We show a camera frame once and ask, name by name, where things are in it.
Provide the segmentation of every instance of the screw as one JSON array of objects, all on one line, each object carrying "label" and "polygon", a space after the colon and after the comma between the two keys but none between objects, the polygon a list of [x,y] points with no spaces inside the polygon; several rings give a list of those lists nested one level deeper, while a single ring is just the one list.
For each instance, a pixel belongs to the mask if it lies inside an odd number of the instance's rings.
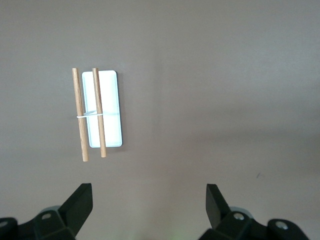
[{"label": "screw", "polygon": [[233,217],[234,217],[235,219],[237,219],[237,220],[240,220],[240,221],[242,221],[242,220],[245,219],[245,217],[244,217],[241,213],[239,213],[239,212],[233,214]]},{"label": "screw", "polygon": [[5,225],[8,224],[8,221],[2,221],[0,222],[0,228],[4,227]]},{"label": "screw", "polygon": [[283,230],[287,230],[288,229],[288,226],[287,224],[285,224],[283,221],[277,221],[275,223],[275,225],[280,228],[280,229],[283,229]]}]

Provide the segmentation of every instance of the wooden dowel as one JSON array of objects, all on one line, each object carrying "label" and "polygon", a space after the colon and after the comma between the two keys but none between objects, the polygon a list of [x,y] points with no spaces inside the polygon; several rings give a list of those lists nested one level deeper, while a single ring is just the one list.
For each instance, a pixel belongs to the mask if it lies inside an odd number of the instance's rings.
[{"label": "wooden dowel", "polygon": [[[103,114],[98,68],[93,68],[92,73],[93,73],[93,82],[94,82],[96,112],[97,114]],[[100,138],[100,153],[101,153],[101,157],[105,158],[107,156],[107,148],[106,148],[106,139],[105,139],[104,116],[99,115],[97,117],[98,117],[99,138]]]},{"label": "wooden dowel", "polygon": [[[75,94],[76,114],[80,117],[84,115],[84,110],[82,105],[79,71],[77,68],[72,68],[72,77],[73,77],[73,86],[74,86],[74,94]],[[82,159],[84,162],[87,162],[89,160],[89,154],[88,154],[88,137],[86,133],[85,117],[78,118],[78,123],[79,123],[79,131],[80,131]]]}]

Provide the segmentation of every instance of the wooden stick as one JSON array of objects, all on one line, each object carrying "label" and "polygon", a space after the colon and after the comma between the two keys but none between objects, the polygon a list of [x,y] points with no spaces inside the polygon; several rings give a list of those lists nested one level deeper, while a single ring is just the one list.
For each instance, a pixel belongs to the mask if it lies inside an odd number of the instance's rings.
[{"label": "wooden stick", "polygon": [[[98,68],[93,68],[92,73],[93,73],[93,82],[94,82],[96,113],[102,114],[103,110],[102,110],[102,102],[101,102],[100,79],[99,79]],[[101,153],[101,157],[105,158],[107,156],[107,148],[106,148],[106,139],[105,139],[104,116],[99,115],[97,117],[98,117],[98,126],[99,126],[100,153]]]},{"label": "wooden stick", "polygon": [[[78,115],[78,117],[80,117],[84,115],[84,110],[82,105],[78,68],[72,68],[72,77],[73,77],[73,86],[74,86],[74,94],[75,94],[76,114]],[[86,133],[85,117],[78,118],[78,123],[79,123],[79,131],[80,131],[82,159],[84,162],[87,162],[89,160],[89,154],[88,154],[88,137]]]}]

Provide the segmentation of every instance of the gray surface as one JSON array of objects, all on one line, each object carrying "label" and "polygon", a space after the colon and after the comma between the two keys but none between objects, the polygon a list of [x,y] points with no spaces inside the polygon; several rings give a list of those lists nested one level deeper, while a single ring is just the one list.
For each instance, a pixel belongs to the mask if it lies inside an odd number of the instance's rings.
[{"label": "gray surface", "polygon": [[[23,223],[91,182],[78,240],[196,240],[211,183],[262,224],[319,239],[319,12],[318,0],[1,1],[0,215]],[[108,158],[82,162],[73,67],[118,73],[123,146]]]}]

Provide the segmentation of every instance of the metal screw head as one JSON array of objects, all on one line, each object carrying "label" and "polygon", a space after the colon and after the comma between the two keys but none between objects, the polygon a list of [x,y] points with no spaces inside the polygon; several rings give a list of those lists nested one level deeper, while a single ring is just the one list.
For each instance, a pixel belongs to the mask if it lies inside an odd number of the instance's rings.
[{"label": "metal screw head", "polygon": [[242,220],[245,219],[245,217],[244,217],[241,213],[239,213],[239,212],[233,214],[233,217],[234,217],[235,219],[237,219],[237,220],[240,220],[240,221],[242,221]]},{"label": "metal screw head", "polygon": [[275,225],[280,228],[280,229],[283,229],[283,230],[287,230],[288,229],[288,226],[287,224],[285,224],[283,221],[277,221],[275,223]]},{"label": "metal screw head", "polygon": [[2,221],[0,222],[0,228],[4,227],[5,225],[8,224],[8,221]]}]

